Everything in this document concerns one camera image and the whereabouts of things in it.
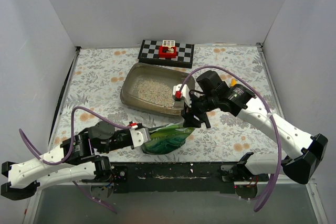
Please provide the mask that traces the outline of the green litter bag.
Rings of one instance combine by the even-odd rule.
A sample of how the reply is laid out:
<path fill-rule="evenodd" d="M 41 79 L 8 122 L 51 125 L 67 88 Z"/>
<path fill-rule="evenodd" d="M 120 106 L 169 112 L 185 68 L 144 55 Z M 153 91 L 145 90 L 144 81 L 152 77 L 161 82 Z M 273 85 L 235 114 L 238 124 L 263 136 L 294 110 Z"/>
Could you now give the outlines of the green litter bag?
<path fill-rule="evenodd" d="M 149 155 L 168 154 L 183 146 L 194 130 L 194 127 L 184 127 L 182 122 L 150 128 L 150 140 L 141 146 L 141 150 Z"/>

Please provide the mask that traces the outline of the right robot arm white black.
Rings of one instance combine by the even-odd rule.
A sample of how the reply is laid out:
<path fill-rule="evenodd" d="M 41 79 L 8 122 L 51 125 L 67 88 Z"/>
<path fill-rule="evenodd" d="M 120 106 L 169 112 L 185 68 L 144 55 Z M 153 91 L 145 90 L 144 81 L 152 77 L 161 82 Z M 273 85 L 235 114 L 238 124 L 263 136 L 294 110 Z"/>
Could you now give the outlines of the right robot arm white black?
<path fill-rule="evenodd" d="M 278 145 L 276 155 L 246 153 L 232 167 L 223 168 L 226 180 L 251 180 L 263 174 L 283 174 L 298 184 L 307 184 L 324 158 L 328 139 L 293 126 L 271 112 L 267 103 L 242 84 L 227 85 L 217 72 L 209 70 L 196 79 L 200 91 L 186 82 L 174 86 L 172 96 L 182 101 L 184 127 L 210 128 L 208 112 L 220 109 L 250 124 Z"/>

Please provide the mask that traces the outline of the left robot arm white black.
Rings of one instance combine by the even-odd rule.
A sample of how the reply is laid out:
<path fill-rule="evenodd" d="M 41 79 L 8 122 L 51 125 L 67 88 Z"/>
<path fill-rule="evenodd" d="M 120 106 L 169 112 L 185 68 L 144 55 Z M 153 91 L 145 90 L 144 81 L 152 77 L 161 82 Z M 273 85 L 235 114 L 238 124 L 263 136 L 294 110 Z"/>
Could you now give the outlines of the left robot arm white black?
<path fill-rule="evenodd" d="M 131 123 L 125 129 L 116 130 L 114 125 L 100 121 L 29 161 L 4 162 L 1 173 L 8 181 L 1 185 L 1 196 L 23 200 L 53 184 L 73 180 L 108 181 L 112 167 L 102 154 L 132 146 L 131 130 L 136 128 Z"/>

